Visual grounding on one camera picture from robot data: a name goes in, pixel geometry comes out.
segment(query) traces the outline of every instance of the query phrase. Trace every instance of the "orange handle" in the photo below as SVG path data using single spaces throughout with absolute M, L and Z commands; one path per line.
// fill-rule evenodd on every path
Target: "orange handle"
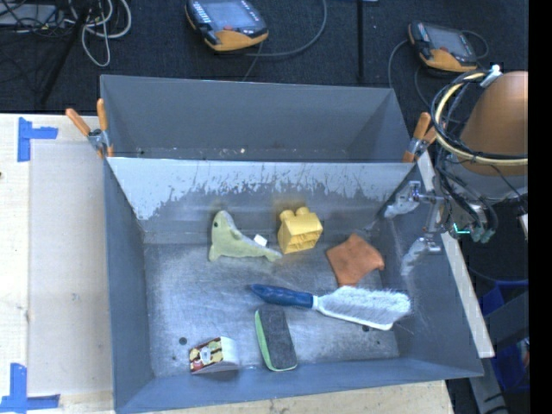
M 429 137 L 431 142 L 435 140 L 435 128 L 431 128 L 426 134 L 426 130 L 430 126 L 430 123 L 431 115 L 427 112 L 422 112 L 420 117 L 417 119 L 416 128 L 414 129 L 414 134 L 412 135 L 411 146 L 413 145 L 413 142 L 425 140 L 426 137 Z M 405 150 L 405 153 L 403 154 L 403 162 L 412 162 L 414 159 L 416 159 L 416 155 L 410 150 Z
M 423 140 L 428 143 L 428 146 L 430 146 L 436 138 L 437 131 L 435 128 L 431 128 L 428 130 L 428 133 L 423 136 Z
M 90 133 L 90 127 L 85 123 L 83 117 L 77 113 L 75 109 L 67 108 L 66 115 L 69 116 L 69 119 L 77 126 L 77 129 L 80 130 L 80 133 L 84 136 L 88 136 Z
M 105 103 L 103 98 L 99 98 L 96 103 L 97 118 L 100 121 L 100 129 L 107 130 L 109 127 L 107 114 L 105 113 Z M 113 156 L 113 144 L 107 147 L 107 156 Z
M 422 140 L 423 135 L 430 126 L 431 115 L 427 112 L 422 112 L 420 117 L 417 120 L 416 128 L 414 129 L 414 134 L 412 135 L 417 140 Z
M 107 130 L 108 123 L 107 123 L 107 115 L 105 115 L 105 104 L 104 104 L 103 98 L 99 98 L 97 100 L 96 110 L 97 110 L 97 118 L 100 120 L 100 129 Z

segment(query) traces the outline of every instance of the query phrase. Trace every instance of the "yellow toy block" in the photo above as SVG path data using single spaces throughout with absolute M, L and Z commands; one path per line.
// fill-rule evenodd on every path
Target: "yellow toy block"
M 279 219 L 278 242 L 284 254 L 313 248 L 323 231 L 318 216 L 308 207 L 299 207 L 295 213 L 284 210 Z

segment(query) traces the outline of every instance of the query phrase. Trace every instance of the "brush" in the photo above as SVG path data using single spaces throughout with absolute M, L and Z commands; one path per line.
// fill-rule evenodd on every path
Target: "brush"
M 401 292 L 342 286 L 330 294 L 316 296 L 288 288 L 252 284 L 253 292 L 269 304 L 293 305 L 319 311 L 325 316 L 388 330 L 408 314 L 411 301 Z

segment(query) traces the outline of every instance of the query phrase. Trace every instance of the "green sponge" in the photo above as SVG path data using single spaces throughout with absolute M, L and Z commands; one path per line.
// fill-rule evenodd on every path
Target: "green sponge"
M 288 371 L 297 366 L 284 310 L 276 305 L 262 305 L 255 312 L 255 329 L 260 352 L 272 371 Z

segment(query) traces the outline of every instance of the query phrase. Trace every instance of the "orange cloth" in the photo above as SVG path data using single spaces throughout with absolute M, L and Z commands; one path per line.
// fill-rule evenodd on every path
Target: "orange cloth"
M 326 256 L 338 286 L 355 286 L 372 270 L 383 270 L 385 266 L 381 253 L 356 233 L 345 242 L 326 250 Z

